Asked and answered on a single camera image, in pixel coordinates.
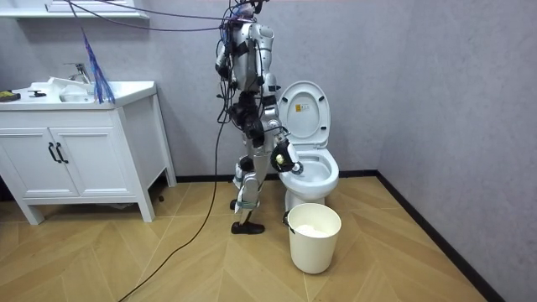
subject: humanoid robot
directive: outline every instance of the humanoid robot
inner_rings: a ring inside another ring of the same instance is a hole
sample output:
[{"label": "humanoid robot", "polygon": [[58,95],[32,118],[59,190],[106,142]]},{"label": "humanoid robot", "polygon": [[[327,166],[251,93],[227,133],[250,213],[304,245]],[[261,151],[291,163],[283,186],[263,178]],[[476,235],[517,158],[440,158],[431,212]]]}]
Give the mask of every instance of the humanoid robot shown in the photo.
[{"label": "humanoid robot", "polygon": [[270,72],[273,30],[257,23],[263,0],[242,0],[232,11],[236,18],[223,24],[223,46],[216,58],[216,71],[233,89],[241,91],[238,102],[228,113],[242,130],[248,154],[236,164],[233,182],[238,188],[237,199],[230,207],[241,212],[240,220],[232,224],[233,234],[260,234],[264,226],[250,222],[252,211],[259,205],[259,193],[269,164],[279,173],[300,174],[303,165],[279,120],[276,101],[276,77]]}]

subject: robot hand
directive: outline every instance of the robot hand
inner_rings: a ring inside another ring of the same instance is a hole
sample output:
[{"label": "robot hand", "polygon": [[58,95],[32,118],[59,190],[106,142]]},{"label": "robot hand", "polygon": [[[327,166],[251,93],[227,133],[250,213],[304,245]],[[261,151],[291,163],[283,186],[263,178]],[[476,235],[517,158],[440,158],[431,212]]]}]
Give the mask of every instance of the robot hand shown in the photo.
[{"label": "robot hand", "polygon": [[276,143],[270,156],[270,164],[278,173],[291,172],[298,175],[304,171],[304,165],[299,161],[295,147],[287,138]]}]

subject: toilet lid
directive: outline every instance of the toilet lid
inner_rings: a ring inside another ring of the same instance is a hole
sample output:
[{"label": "toilet lid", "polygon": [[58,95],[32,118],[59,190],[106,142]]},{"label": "toilet lid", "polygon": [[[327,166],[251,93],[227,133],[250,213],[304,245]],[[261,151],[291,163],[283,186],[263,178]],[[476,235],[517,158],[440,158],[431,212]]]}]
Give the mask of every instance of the toilet lid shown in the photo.
[{"label": "toilet lid", "polygon": [[290,131],[294,145],[325,147],[330,134],[330,107],[322,89],[310,81],[297,81],[279,99],[279,118]]}]

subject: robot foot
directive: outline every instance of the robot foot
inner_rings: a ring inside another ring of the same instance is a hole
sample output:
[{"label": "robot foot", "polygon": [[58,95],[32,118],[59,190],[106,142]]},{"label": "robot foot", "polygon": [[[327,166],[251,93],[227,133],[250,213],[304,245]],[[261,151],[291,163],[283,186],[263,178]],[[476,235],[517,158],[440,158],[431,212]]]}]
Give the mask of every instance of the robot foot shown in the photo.
[{"label": "robot foot", "polygon": [[262,232],[265,232],[265,226],[257,223],[252,223],[250,221],[244,222],[240,225],[237,222],[232,224],[232,233],[233,234],[248,234],[248,235],[258,235]]}]

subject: white bucket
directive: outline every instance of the white bucket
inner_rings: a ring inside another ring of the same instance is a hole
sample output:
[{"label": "white bucket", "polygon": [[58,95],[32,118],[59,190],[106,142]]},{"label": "white bucket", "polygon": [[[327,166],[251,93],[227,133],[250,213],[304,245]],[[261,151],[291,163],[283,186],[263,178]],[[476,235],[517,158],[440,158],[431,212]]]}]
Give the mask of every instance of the white bucket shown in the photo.
[{"label": "white bucket", "polygon": [[291,258],[305,273],[322,273],[329,266],[336,248],[341,219],[331,208],[304,203],[285,213],[289,227]]}]

